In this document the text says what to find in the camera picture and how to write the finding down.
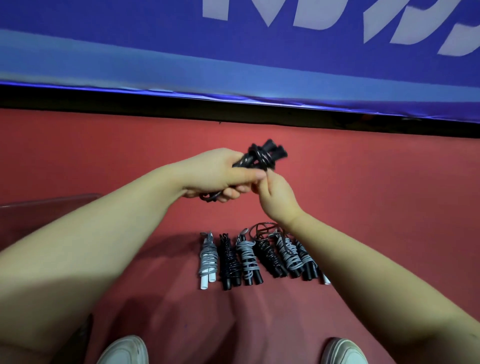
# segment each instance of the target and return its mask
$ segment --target person's left shoe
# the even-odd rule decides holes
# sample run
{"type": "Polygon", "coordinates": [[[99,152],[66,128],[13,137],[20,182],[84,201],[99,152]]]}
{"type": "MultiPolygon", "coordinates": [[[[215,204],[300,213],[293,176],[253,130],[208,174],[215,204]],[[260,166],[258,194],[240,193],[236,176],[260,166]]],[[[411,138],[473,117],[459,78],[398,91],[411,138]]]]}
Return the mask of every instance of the person's left shoe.
{"type": "Polygon", "coordinates": [[[148,364],[147,346],[138,336],[125,336],[111,343],[97,364],[148,364]]]}

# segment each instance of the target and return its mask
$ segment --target coiled cord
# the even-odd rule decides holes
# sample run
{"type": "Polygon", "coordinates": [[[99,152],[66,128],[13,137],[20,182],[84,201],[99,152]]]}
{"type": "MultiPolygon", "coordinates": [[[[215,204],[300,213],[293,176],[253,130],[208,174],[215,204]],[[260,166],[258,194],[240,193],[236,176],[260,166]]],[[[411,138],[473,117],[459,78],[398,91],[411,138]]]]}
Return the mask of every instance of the coiled cord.
{"type": "Polygon", "coordinates": [[[253,248],[255,255],[275,278],[288,275],[287,269],[270,244],[270,234],[277,232],[277,228],[278,225],[273,222],[260,222],[254,225],[249,232],[250,239],[255,241],[253,248]]]}
{"type": "Polygon", "coordinates": [[[276,236],[276,248],[282,255],[283,261],[293,278],[300,277],[304,271],[302,260],[297,254],[297,247],[292,244],[290,238],[282,236],[281,233],[272,234],[276,236]]]}
{"type": "Polygon", "coordinates": [[[218,251],[213,242],[212,232],[202,232],[201,235],[205,236],[205,239],[200,252],[200,269],[198,270],[198,275],[203,277],[217,272],[218,251]]]}
{"type": "Polygon", "coordinates": [[[297,250],[299,257],[303,263],[303,267],[305,270],[303,271],[303,279],[304,280],[312,280],[318,278],[318,265],[315,263],[313,258],[308,254],[305,247],[297,240],[297,250]]]}
{"type": "Polygon", "coordinates": [[[228,291],[241,285],[241,270],[237,254],[232,247],[228,234],[220,235],[220,246],[218,247],[220,257],[220,276],[223,282],[223,289],[228,291]]]}
{"type": "MultiPolygon", "coordinates": [[[[252,144],[248,152],[233,165],[233,167],[257,168],[261,170],[275,169],[275,162],[287,157],[288,154],[282,146],[277,146],[272,139],[268,139],[263,146],[252,144]]],[[[209,194],[200,194],[200,199],[206,202],[216,201],[222,191],[209,194]]]]}
{"type": "Polygon", "coordinates": [[[245,234],[248,233],[248,228],[244,229],[237,237],[237,252],[240,254],[240,260],[243,265],[243,280],[246,286],[253,284],[255,279],[256,284],[262,284],[264,280],[260,274],[260,267],[257,263],[257,258],[253,252],[255,242],[250,242],[246,239],[245,234]]]}

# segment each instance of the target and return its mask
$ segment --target forearm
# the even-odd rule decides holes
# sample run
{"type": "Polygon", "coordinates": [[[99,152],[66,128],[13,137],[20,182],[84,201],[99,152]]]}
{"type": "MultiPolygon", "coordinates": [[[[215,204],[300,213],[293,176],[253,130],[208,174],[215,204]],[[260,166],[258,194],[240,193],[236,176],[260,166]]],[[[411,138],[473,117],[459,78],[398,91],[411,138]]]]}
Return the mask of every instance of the forearm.
{"type": "Polygon", "coordinates": [[[171,166],[0,253],[0,342],[51,352],[79,327],[184,192],[171,166]]]}
{"type": "Polygon", "coordinates": [[[302,214],[286,229],[302,242],[353,313],[389,350],[467,316],[437,290],[377,251],[302,214]]]}

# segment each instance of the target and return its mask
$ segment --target white shoe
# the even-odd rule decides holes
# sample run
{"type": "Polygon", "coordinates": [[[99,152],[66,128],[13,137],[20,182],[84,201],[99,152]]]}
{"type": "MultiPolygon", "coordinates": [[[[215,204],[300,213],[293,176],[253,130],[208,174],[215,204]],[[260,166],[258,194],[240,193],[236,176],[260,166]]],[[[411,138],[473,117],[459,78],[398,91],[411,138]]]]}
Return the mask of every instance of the white shoe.
{"type": "Polygon", "coordinates": [[[97,364],[148,364],[147,346],[138,336],[125,336],[111,343],[97,364]]]}
{"type": "Polygon", "coordinates": [[[322,353],[320,364],[368,364],[368,362],[354,342],[332,338],[322,353]]]}

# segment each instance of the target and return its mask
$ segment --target person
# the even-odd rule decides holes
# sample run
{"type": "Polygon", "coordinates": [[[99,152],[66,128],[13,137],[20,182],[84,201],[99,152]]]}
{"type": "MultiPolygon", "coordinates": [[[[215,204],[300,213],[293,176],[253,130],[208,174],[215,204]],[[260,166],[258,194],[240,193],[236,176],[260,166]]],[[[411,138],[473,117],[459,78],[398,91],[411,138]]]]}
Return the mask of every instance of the person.
{"type": "MultiPolygon", "coordinates": [[[[0,357],[48,363],[85,321],[181,196],[253,190],[265,213],[302,241],[340,296],[397,363],[480,363],[480,324],[387,257],[304,212],[280,175],[232,168],[242,153],[216,149],[160,167],[42,227],[0,253],[0,357]]],[[[146,364],[142,340],[126,337],[102,364],[146,364]]],[[[322,364],[367,363],[333,339],[322,364]]]]}

